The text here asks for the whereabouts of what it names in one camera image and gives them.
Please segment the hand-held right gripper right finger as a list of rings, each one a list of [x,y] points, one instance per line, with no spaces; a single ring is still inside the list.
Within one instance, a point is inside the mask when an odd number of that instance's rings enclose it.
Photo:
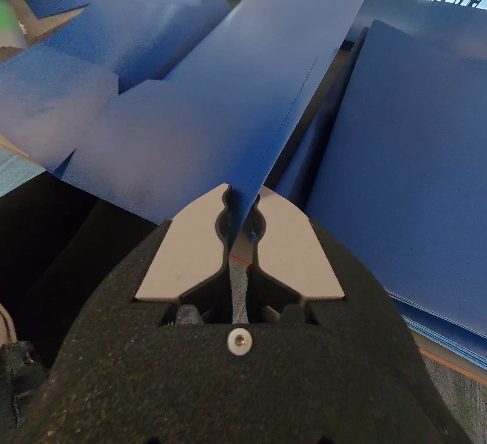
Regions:
[[[288,306],[306,321],[311,302],[344,300],[344,290],[312,223],[298,207],[262,187],[252,215],[257,239],[248,270],[250,323],[277,321]]]

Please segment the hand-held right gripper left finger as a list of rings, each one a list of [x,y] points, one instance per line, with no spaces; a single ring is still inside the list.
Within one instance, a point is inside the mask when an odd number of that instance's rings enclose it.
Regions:
[[[137,301],[194,305],[216,323],[231,323],[228,217],[232,187],[220,184],[171,220],[135,295]]]

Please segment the green tape roll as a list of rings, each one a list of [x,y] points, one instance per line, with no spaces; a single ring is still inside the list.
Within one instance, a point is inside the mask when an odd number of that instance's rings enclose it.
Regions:
[[[1,47],[27,48],[10,0],[1,0]]]

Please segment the stack of blue cardboard sheets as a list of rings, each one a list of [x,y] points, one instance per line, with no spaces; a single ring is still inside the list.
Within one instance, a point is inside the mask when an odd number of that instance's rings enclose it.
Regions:
[[[486,369],[486,61],[375,20],[328,92],[275,192]]]

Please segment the blue cardboard sheet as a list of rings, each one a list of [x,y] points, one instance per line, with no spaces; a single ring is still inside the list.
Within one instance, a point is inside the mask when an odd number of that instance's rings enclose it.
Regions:
[[[364,0],[345,40],[356,42],[374,20],[458,57],[486,60],[486,10],[425,0]]]
[[[195,6],[146,0],[26,2],[39,19],[85,6],[44,44],[114,73],[119,92],[162,79],[230,13],[227,0],[201,0]]]

